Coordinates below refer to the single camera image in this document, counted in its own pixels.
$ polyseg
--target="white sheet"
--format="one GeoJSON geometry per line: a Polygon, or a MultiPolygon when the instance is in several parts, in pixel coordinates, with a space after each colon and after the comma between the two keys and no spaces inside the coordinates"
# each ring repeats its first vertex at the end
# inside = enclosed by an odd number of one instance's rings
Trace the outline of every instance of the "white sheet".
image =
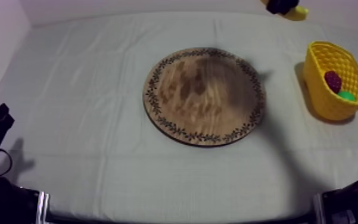
{"type": "Polygon", "coordinates": [[[358,33],[229,13],[152,13],[34,29],[0,83],[23,138],[17,184],[51,194],[56,213],[139,222],[234,222],[285,217],[309,198],[358,180],[358,113],[316,120],[296,78],[311,41],[358,60],[358,33]],[[248,60],[267,91],[263,124],[222,148],[166,138],[148,120],[142,88],[153,65],[190,47],[248,60]]]}

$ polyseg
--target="table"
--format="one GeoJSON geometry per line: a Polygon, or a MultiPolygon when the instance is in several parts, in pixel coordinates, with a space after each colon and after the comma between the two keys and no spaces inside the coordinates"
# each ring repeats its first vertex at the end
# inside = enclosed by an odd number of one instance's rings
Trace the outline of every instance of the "table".
{"type": "Polygon", "coordinates": [[[358,113],[324,123],[304,99],[298,76],[311,41],[341,45],[358,61],[358,32],[263,15],[132,14],[35,28],[0,82],[0,103],[16,119],[2,146],[21,152],[14,181],[50,193],[54,213],[101,220],[236,222],[306,211],[315,193],[358,180],[358,113]],[[191,47],[224,49],[260,73],[267,112],[244,139],[189,147],[148,120],[148,72],[191,47]]]}

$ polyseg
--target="yellow basket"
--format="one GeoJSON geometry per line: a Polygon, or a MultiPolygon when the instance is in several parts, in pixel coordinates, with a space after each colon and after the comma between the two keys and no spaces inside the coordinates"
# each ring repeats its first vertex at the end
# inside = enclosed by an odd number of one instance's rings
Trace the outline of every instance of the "yellow basket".
{"type": "Polygon", "coordinates": [[[344,120],[358,111],[358,64],[346,50],[329,42],[310,43],[303,76],[312,105],[320,116],[328,120],[344,120]],[[341,90],[351,92],[356,101],[341,98],[329,88],[324,78],[328,71],[335,71],[340,76],[341,90]]]}

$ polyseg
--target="purple toy grape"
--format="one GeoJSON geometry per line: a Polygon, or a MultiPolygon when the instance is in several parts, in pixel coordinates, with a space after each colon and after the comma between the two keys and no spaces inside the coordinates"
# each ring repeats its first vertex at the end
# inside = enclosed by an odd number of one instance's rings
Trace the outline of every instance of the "purple toy grape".
{"type": "Polygon", "coordinates": [[[338,94],[341,89],[341,79],[339,75],[334,71],[328,71],[325,73],[325,80],[329,88],[338,94]]]}

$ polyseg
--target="wooden plate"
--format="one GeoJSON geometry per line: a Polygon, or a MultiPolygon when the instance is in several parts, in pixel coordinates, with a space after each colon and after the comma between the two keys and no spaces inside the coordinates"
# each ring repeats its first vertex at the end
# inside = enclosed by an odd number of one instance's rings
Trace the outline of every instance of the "wooden plate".
{"type": "Polygon", "coordinates": [[[243,59],[215,48],[191,48],[162,59],[150,72],[143,100],[166,135],[197,146],[230,144],[261,120],[264,87],[243,59]]]}

